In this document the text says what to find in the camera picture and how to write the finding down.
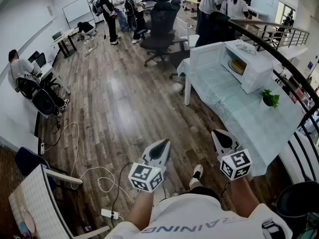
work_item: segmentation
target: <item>shoe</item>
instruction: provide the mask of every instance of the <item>shoe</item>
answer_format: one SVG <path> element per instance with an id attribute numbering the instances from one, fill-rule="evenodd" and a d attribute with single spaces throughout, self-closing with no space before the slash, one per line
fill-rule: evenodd
<path id="1" fill-rule="evenodd" d="M 65 100 L 64 100 L 64 105 L 63 105 L 62 107 L 60 107 L 60 110 L 61 110 L 62 112 L 65 112 L 67 106 L 69 105 L 69 102 L 70 102 L 70 100 L 68 100 L 68 99 L 65 99 Z"/>
<path id="2" fill-rule="evenodd" d="M 194 182 L 199 182 L 199 179 L 201 178 L 201 176 L 203 175 L 204 172 L 204 167 L 202 165 L 196 165 L 195 169 L 194 169 L 194 173 L 193 176 L 191 178 L 191 181 L 189 183 L 189 187 L 191 188 L 192 184 Z"/>
<path id="3" fill-rule="evenodd" d="M 132 43 L 133 43 L 133 44 L 136 44 L 136 43 L 138 43 L 140 40 L 141 40 L 141 39 L 138 39 L 138 40 L 133 39 Z"/>

